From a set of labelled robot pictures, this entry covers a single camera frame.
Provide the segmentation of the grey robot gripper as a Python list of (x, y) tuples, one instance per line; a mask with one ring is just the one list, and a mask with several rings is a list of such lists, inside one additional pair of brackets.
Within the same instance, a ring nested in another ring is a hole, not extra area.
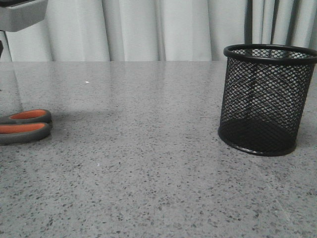
[(0, 30), (17, 32), (44, 20), (47, 5), (47, 0), (1, 0)]

